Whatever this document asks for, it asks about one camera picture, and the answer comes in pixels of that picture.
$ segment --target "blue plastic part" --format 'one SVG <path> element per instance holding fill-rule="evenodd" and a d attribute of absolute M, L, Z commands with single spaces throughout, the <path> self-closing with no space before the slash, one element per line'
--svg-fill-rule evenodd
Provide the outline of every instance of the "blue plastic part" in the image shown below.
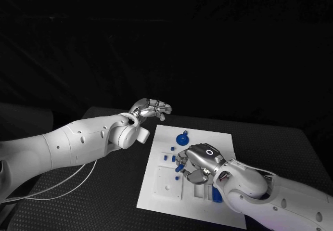
<path fill-rule="evenodd" d="M 176 138 L 176 142 L 179 145 L 186 146 L 189 144 L 189 137 L 187 137 L 187 131 L 183 132 Z"/>
<path fill-rule="evenodd" d="M 213 197 L 213 202 L 216 203 L 222 203 L 224 202 L 224 199 L 222 199 L 222 196 L 221 196 L 221 192 L 219 190 L 212 186 L 212 197 Z"/>
<path fill-rule="evenodd" d="M 177 168 L 175 169 L 176 172 L 179 172 L 185 168 L 185 165 L 179 165 Z"/>

